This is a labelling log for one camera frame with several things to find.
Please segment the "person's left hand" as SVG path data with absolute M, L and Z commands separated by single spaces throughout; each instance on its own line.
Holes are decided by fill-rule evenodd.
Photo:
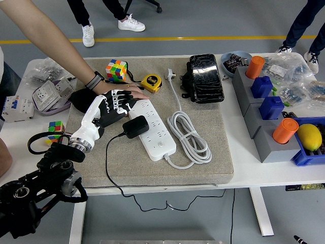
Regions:
M 100 81 L 99 84 L 93 89 L 97 95 L 107 93 L 111 90 L 127 90 L 131 92 L 131 95 L 136 99 L 149 99 L 149 97 L 135 85 L 135 84 L 112 84 Z

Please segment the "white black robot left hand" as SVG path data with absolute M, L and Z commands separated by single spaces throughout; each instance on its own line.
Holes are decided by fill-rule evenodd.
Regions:
M 69 144 L 84 153 L 90 152 L 104 128 L 125 117 L 137 99 L 130 91 L 115 89 L 97 96 L 86 111 L 81 127 L 72 134 Z

